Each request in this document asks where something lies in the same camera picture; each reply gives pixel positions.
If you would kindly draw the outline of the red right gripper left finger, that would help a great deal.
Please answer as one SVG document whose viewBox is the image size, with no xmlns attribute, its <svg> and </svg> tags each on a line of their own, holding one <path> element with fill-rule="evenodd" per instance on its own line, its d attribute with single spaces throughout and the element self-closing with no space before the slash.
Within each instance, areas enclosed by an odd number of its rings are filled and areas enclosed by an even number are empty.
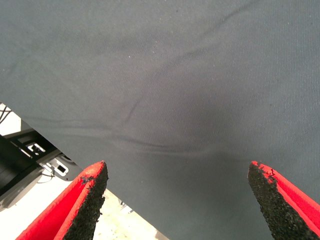
<svg viewBox="0 0 320 240">
<path fill-rule="evenodd" d="M 104 161 L 88 166 L 17 239 L 92 240 L 108 179 Z"/>
</svg>

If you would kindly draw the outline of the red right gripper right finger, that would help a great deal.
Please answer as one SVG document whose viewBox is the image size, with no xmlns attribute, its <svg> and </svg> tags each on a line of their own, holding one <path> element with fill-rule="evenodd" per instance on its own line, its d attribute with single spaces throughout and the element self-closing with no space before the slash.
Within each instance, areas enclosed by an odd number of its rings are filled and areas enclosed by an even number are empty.
<svg viewBox="0 0 320 240">
<path fill-rule="evenodd" d="M 248 182 L 275 240 L 320 238 L 320 205 L 274 168 L 252 161 Z"/>
</svg>

